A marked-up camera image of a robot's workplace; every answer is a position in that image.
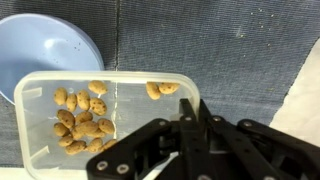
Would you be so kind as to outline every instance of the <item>blue fabric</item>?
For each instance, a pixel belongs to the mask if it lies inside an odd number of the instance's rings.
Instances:
[[[182,73],[210,110],[269,124],[320,33],[320,2],[10,0],[16,13],[57,16],[97,44],[107,70]],[[14,107],[0,97],[0,166],[22,166]]]
[[[177,72],[210,110],[269,124],[319,37],[319,1],[121,1],[118,70]]]

